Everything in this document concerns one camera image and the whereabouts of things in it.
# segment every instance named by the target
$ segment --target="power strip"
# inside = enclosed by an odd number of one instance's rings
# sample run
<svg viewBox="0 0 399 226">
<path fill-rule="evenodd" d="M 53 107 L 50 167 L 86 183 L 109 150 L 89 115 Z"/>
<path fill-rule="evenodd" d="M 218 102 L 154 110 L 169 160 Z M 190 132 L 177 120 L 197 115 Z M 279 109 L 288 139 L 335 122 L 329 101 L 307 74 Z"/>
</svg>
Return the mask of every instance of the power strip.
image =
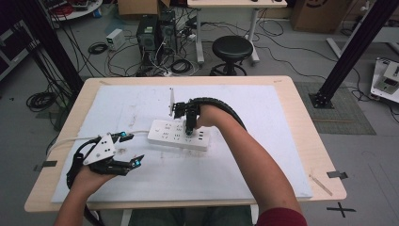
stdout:
<svg viewBox="0 0 399 226">
<path fill-rule="evenodd" d="M 188 136 L 181 122 L 154 120 L 148 139 L 150 144 L 207 151 L 209 135 L 208 128 L 200 128 Z"/>
</svg>

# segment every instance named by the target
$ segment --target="support pole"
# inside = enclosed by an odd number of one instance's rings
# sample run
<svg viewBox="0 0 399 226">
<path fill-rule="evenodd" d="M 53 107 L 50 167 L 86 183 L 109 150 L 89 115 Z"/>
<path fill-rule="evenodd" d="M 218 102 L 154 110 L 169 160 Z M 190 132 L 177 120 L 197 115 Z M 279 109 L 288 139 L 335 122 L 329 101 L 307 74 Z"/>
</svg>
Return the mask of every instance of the support pole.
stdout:
<svg viewBox="0 0 399 226">
<path fill-rule="evenodd" d="M 26 26 L 37 39 L 46 53 L 58 68 L 68 87 L 72 91 L 72 99 L 76 100 L 83 87 L 83 80 L 74 68 L 64 47 L 45 17 L 38 0 L 14 0 L 16 9 L 21 13 Z"/>
<path fill-rule="evenodd" d="M 316 94 L 311 94 L 313 106 L 323 108 L 330 104 L 338 87 L 350 73 L 361 55 L 399 6 L 398 0 L 378 0 L 373 5 L 353 39 L 347 45 L 342 56 L 332 69 L 326 82 Z"/>
</svg>

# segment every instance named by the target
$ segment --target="white paper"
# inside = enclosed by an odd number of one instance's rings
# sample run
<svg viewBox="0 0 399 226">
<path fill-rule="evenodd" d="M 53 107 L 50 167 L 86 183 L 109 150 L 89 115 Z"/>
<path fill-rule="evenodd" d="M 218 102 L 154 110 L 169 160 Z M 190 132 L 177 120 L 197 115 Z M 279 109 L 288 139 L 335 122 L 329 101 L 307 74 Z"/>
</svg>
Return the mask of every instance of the white paper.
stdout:
<svg viewBox="0 0 399 226">
<path fill-rule="evenodd" d="M 228 104 L 248 132 L 280 165 L 298 198 L 312 196 L 279 98 L 272 86 L 102 86 L 80 129 L 79 137 L 108 132 L 150 130 L 153 120 L 173 121 L 169 114 L 170 90 L 175 102 L 212 97 Z M 84 140 L 76 141 L 69 153 L 52 199 L 63 202 L 69 189 L 66 173 L 72 156 Z M 129 161 L 145 154 L 142 166 L 119 176 L 90 197 L 91 202 L 206 201 L 253 199 L 223 137 L 211 128 L 208 152 L 151 145 L 147 134 L 117 143 Z"/>
</svg>

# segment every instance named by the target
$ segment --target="forearm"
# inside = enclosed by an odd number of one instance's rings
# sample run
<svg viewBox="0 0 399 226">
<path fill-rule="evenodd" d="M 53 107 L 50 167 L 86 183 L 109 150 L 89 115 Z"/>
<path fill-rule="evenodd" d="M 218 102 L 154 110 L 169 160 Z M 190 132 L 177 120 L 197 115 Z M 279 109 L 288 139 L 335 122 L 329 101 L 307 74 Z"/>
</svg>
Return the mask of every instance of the forearm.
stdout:
<svg viewBox="0 0 399 226">
<path fill-rule="evenodd" d="M 295 193 L 270 154 L 232 117 L 219 119 L 218 129 L 225 138 L 260 212 L 273 207 L 300 212 Z"/>
<path fill-rule="evenodd" d="M 77 190 L 71 190 L 62 203 L 55 225 L 81 226 L 87 200 L 88 195 L 82 194 Z"/>
</svg>

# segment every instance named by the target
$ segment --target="black stool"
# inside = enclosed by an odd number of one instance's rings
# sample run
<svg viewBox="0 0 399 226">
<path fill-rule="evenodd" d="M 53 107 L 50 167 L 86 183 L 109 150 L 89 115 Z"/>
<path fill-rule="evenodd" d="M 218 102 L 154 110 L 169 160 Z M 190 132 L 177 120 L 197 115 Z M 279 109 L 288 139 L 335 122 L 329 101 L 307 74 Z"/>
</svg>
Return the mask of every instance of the black stool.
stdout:
<svg viewBox="0 0 399 226">
<path fill-rule="evenodd" d="M 240 69 L 244 75 L 247 75 L 247 72 L 235 63 L 246 59 L 252 54 L 253 47 L 249 40 L 239 36 L 221 37 L 215 40 L 212 50 L 225 63 L 214 66 L 211 70 L 211 75 L 216 75 L 217 73 L 221 75 L 237 75 L 234 68 Z M 223 71 L 220 71 L 218 68 L 222 66 L 224 67 Z"/>
</svg>

